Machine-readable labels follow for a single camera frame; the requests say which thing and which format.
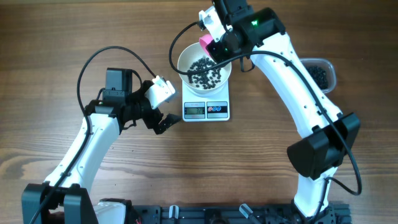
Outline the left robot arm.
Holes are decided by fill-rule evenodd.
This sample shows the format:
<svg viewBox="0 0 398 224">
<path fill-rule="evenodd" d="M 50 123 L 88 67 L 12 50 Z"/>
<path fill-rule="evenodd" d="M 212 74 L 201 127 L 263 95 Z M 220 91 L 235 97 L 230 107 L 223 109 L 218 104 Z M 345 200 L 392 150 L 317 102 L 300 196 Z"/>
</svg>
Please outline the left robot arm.
<svg viewBox="0 0 398 224">
<path fill-rule="evenodd" d="M 181 120 L 165 116 L 159 105 L 175 94 L 173 85 L 160 76 L 140 81 L 132 90 L 135 70 L 108 68 L 102 99 L 83 110 L 78 135 L 61 163 L 43 184 L 29 184 L 22 193 L 24 223 L 139 223 L 130 200 L 105 198 L 93 205 L 89 193 L 95 175 L 111 145 L 126 127 L 143 120 L 148 129 L 162 134 Z"/>
</svg>

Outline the pink scoop blue handle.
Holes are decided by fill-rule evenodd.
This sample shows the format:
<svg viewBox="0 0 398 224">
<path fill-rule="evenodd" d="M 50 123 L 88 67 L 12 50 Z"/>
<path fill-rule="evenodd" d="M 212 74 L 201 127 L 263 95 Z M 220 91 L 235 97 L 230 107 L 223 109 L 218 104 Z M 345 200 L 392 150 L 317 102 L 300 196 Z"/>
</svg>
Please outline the pink scoop blue handle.
<svg viewBox="0 0 398 224">
<path fill-rule="evenodd" d="M 207 46 L 209 44 L 211 44 L 211 42 L 213 41 L 213 38 L 210 34 L 205 34 L 204 36 L 199 38 L 199 44 L 201 46 L 201 48 L 203 49 L 203 51 L 207 54 L 207 56 L 212 57 L 211 54 L 209 53 Z"/>
</svg>

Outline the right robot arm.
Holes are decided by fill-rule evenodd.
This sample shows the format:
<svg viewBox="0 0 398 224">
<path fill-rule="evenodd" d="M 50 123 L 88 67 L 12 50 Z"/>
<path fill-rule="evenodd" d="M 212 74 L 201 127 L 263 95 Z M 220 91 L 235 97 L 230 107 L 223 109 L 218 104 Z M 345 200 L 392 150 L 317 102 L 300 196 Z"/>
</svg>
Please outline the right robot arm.
<svg viewBox="0 0 398 224">
<path fill-rule="evenodd" d="M 217 64 L 250 59 L 286 105 L 301 137 L 287 148 L 299 174 L 294 205 L 303 217 L 316 222 L 328 206 L 335 172 L 345 157 L 353 155 L 358 117 L 343 114 L 321 91 L 272 9 L 255 11 L 246 1 L 213 1 L 199 13 L 199 20 L 211 35 L 205 50 Z"/>
</svg>

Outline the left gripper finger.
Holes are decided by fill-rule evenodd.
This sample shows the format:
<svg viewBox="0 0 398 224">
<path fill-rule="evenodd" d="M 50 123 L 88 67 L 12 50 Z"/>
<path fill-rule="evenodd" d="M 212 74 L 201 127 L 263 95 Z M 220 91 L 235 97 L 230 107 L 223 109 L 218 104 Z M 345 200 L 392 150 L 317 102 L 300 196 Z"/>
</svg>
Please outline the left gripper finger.
<svg viewBox="0 0 398 224">
<path fill-rule="evenodd" d="M 167 125 L 165 123 L 157 124 L 154 128 L 156 134 L 162 134 L 167 130 Z"/>
<path fill-rule="evenodd" d="M 167 125 L 167 129 L 171 126 L 177 124 L 182 120 L 182 117 L 176 114 L 168 114 L 165 119 L 163 119 L 160 123 L 165 123 Z"/>
</svg>

